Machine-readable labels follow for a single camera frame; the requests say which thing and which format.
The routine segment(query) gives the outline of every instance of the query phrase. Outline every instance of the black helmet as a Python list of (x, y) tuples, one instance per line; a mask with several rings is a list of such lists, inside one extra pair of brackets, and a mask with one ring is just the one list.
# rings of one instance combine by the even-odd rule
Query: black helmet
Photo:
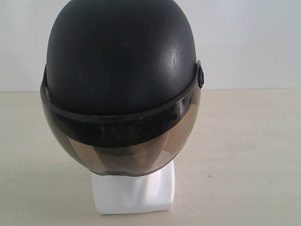
[(143, 176), (186, 143), (203, 83), (173, 0), (71, 0), (53, 25), (40, 93), (71, 157), (98, 175)]

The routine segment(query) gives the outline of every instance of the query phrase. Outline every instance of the visor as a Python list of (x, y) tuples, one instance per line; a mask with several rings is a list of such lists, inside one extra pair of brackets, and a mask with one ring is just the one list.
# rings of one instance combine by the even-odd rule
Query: visor
[(49, 98), (46, 72), (41, 98), (47, 122), (64, 150), (98, 175), (144, 176), (167, 165), (185, 145), (197, 118), (198, 77), (177, 98), (142, 113), (80, 115)]

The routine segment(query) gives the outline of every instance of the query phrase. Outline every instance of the visor pivot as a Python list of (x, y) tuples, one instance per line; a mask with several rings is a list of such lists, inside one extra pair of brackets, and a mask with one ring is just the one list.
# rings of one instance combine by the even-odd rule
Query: visor pivot
[(198, 74), (198, 86), (201, 89), (203, 88), (203, 84), (204, 84), (204, 72), (200, 60), (198, 60), (197, 74)]

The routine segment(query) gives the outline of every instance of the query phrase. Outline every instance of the beige table surface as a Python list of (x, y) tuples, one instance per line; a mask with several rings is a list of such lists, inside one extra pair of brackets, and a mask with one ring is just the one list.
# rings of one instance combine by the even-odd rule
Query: beige table surface
[(102, 216), (38, 93), (0, 94), (0, 226), (301, 225), (301, 89), (203, 91), (169, 212)]

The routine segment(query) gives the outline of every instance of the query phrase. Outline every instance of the white wall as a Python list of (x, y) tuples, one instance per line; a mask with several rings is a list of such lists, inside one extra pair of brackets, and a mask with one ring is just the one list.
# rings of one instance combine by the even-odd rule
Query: white wall
[[(68, 0), (0, 0), (0, 91), (38, 91), (51, 26)], [(176, 0), (206, 89), (301, 87), (300, 0)]]

